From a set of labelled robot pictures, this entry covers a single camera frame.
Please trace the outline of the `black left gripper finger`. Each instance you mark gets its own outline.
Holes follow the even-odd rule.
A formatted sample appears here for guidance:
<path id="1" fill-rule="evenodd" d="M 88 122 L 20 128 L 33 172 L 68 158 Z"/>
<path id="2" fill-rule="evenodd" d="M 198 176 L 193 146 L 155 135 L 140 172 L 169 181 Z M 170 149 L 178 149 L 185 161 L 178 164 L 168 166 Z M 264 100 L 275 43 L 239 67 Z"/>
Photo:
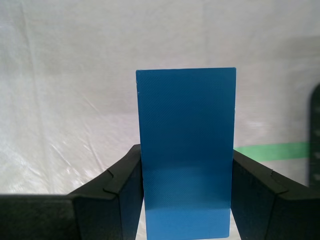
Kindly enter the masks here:
<path id="1" fill-rule="evenodd" d="M 320 194 L 233 152 L 231 210 L 243 240 L 318 240 Z"/>
<path id="2" fill-rule="evenodd" d="M 3 240 L 133 240 L 144 198 L 141 148 L 66 195 L 0 197 Z"/>

